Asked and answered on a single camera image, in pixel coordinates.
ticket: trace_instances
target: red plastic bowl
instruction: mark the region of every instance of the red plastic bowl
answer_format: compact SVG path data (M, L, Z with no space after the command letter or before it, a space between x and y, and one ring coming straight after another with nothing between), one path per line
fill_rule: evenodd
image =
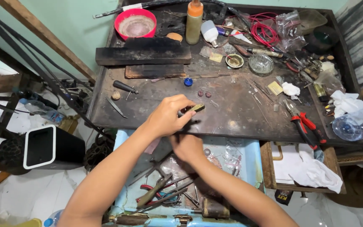
M120 23L123 22L126 18L129 18L130 16L145 16L150 18L153 22L154 22L154 28L152 30L150 30L147 34L143 35L143 36L138 36L138 37L147 37L147 38L152 38L155 35L155 30L156 30L156 25L157 25L157 21L156 21L156 17L153 13L149 12L146 9L142 9L142 8L132 8L132 9L128 9L122 13L120 13L117 18L114 20L114 28L116 29L116 31L119 33L119 35L124 39L128 39L128 36L125 34L122 34L120 32Z

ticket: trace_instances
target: white tiled floor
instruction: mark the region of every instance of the white tiled floor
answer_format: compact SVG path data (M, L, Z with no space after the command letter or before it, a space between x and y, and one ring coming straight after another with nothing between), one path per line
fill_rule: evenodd
M24 110L21 104L18 109ZM38 116L15 114L8 125L13 132L26 132L42 126L45 120ZM85 141L91 129L78 125L78 132ZM89 146L96 134L91 136ZM84 168L74 170L32 170L21 176L10 176L0 184L0 212L9 214L8 221L17 224L32 218L45 220L56 210L65 208L74 189L85 178ZM274 190L267 190L274 199ZM306 193L308 199L295 192L289 206L280 205L300 226L306 227L363 227L363 209L338 205L320 193Z

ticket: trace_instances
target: glue bottle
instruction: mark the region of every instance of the glue bottle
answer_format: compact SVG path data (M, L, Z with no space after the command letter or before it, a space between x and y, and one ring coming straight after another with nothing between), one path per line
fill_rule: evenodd
M204 6L199 0L193 0L187 8L185 40L188 44L197 44L200 40L200 28L203 23Z

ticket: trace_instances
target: screwdriver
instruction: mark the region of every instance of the screwdriver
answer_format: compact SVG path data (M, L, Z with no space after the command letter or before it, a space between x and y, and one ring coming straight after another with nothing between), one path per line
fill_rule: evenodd
M132 88L132 87L130 87L130 86L124 84L123 82L118 81L118 80L114 81L113 87L121 89L121 90L129 91L129 92L134 93L134 94L138 94L137 90L135 90L134 88Z

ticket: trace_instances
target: wooden drawer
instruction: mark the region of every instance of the wooden drawer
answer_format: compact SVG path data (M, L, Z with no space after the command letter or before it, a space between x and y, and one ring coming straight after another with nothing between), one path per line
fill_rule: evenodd
M334 173L340 176L342 180L342 175L340 167L337 162L337 156L335 155L334 148L322 147L322 150L324 151L324 164ZM271 142L260 141L260 152L261 152L261 165L263 166L264 185L266 188L289 190L289 191L335 193L334 191L325 187L314 188L314 187L306 187L295 184L277 183L275 181L274 163L273 163L273 156L271 153ZM344 183L341 186L340 194L346 194Z

